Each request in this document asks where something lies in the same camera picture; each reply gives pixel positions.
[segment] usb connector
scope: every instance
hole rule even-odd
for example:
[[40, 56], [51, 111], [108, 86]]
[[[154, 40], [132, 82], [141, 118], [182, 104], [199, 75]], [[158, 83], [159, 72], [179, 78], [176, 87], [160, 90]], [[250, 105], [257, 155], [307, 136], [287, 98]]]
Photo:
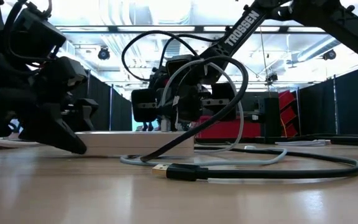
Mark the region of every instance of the usb connector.
[[159, 175], [168, 179], [196, 181], [198, 179], [206, 180], [208, 168], [189, 164], [159, 164], [152, 169], [153, 175]]

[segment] black usb cable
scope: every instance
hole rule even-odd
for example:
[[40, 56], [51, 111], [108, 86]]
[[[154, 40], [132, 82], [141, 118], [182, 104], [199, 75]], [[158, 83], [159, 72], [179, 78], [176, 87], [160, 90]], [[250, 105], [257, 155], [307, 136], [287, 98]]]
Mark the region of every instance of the black usb cable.
[[[232, 149], [234, 152], [246, 152], [253, 154], [280, 154], [276, 150], [247, 150]], [[287, 156], [317, 159], [321, 161], [335, 162], [349, 165], [350, 168], [321, 169], [321, 170], [209, 170], [205, 167], [189, 164], [157, 165], [152, 169], [154, 175], [161, 175], [168, 179], [196, 181], [216, 179], [322, 179], [352, 177], [358, 175], [358, 160], [345, 157], [324, 156], [305, 152], [287, 152]]]

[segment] power strip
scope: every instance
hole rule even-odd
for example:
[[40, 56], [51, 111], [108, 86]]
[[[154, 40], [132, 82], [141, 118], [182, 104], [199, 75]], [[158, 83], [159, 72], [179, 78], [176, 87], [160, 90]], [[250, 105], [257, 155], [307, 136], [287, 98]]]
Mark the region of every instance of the power strip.
[[[75, 133], [87, 146], [86, 156], [147, 155], [183, 132], [157, 131], [87, 131]], [[189, 138], [164, 156], [192, 156], [194, 139]]]

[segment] table surface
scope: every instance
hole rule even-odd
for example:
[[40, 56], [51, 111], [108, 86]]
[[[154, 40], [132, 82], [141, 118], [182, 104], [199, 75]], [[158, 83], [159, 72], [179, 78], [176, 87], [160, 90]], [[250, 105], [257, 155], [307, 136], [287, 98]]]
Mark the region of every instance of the table surface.
[[[358, 159], [358, 147], [288, 147]], [[225, 158], [263, 159], [226, 152]], [[197, 157], [194, 160], [214, 159]], [[337, 164], [286, 157], [237, 169], [323, 169]], [[151, 175], [118, 159], [38, 147], [0, 151], [0, 223], [358, 223], [358, 177], [335, 180], [209, 180]]]

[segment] wooden table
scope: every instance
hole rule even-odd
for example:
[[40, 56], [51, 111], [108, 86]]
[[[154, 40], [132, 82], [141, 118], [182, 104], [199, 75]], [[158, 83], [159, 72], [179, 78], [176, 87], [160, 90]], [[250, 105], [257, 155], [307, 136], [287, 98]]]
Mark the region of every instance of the wooden table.
[[[358, 159], [354, 146], [298, 150]], [[271, 157], [235, 152], [223, 156]], [[252, 168], [316, 167], [338, 165], [287, 157], [276, 165]], [[150, 173], [149, 167], [78, 157], [50, 147], [3, 150], [0, 223], [358, 224], [358, 177], [181, 182]]]

